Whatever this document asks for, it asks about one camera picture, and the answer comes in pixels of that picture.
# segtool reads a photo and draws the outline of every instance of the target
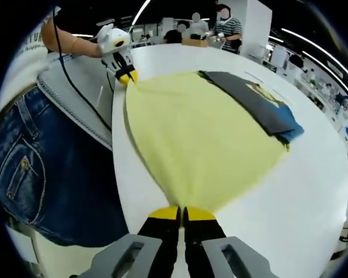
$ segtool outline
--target white t-shirt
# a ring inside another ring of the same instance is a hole
[[[197,34],[203,36],[206,32],[209,32],[209,25],[206,21],[200,20],[198,22],[192,22],[191,34]]]
[[[4,77],[0,90],[0,111],[20,92],[31,84],[35,84],[37,76],[48,66],[48,53],[42,38],[41,27],[53,16],[51,11],[26,37],[15,54]]]

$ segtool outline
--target black cable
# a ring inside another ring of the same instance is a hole
[[[93,110],[93,112],[97,115],[97,117],[100,119],[100,121],[102,122],[102,124],[109,130],[112,132],[111,127],[106,123],[106,121],[102,118],[102,116],[98,113],[97,109],[95,109],[95,107],[89,102],[89,100],[83,96],[83,94],[79,91],[79,89],[77,89],[77,87],[74,85],[74,83],[72,82],[70,76],[68,75],[68,72],[66,70],[66,67],[64,66],[64,60],[63,60],[63,56],[62,56],[62,49],[60,46],[60,40],[59,40],[59,36],[58,36],[58,30],[57,30],[57,25],[55,22],[55,17],[56,17],[56,12],[55,9],[53,9],[53,23],[54,23],[54,29],[55,29],[55,33],[56,33],[56,39],[57,39],[57,44],[58,44],[58,51],[59,51],[59,60],[60,60],[60,64],[62,66],[64,75],[66,76],[69,84],[71,85],[71,87],[76,91],[76,93],[80,96],[80,98],[82,98],[84,100],[84,102],[86,102],[89,107]]]

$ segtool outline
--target cardboard box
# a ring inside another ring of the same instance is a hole
[[[208,47],[209,43],[207,41],[201,41],[199,39],[182,39],[182,45]]]

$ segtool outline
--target ceiling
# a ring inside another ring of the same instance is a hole
[[[163,17],[190,19],[194,12],[199,12],[203,18],[214,18],[215,1],[151,0],[136,24],[158,23]],[[304,50],[327,65],[328,57],[316,47],[281,29],[291,30],[330,52],[348,69],[348,0],[341,0],[342,5],[338,2],[319,0],[260,1],[273,11],[272,36],[281,38],[285,46]],[[74,8],[70,11],[63,9],[59,14],[59,26],[70,32],[95,35],[99,30],[99,27],[95,25],[97,22],[114,18],[115,25],[120,28],[129,27],[144,0],[129,0],[126,6],[121,2],[117,6],[117,2],[104,0],[87,0],[85,3],[88,8],[79,8],[78,12],[75,12]],[[346,74],[343,81],[348,87]]]

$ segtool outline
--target striped shirt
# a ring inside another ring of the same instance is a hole
[[[218,21],[215,26],[212,28],[212,31],[217,33],[224,33],[224,36],[232,36],[235,34],[242,34],[242,26],[238,19],[235,17],[231,17],[227,20]],[[236,49],[234,47],[235,43],[232,41],[227,41],[222,49],[235,52]]]

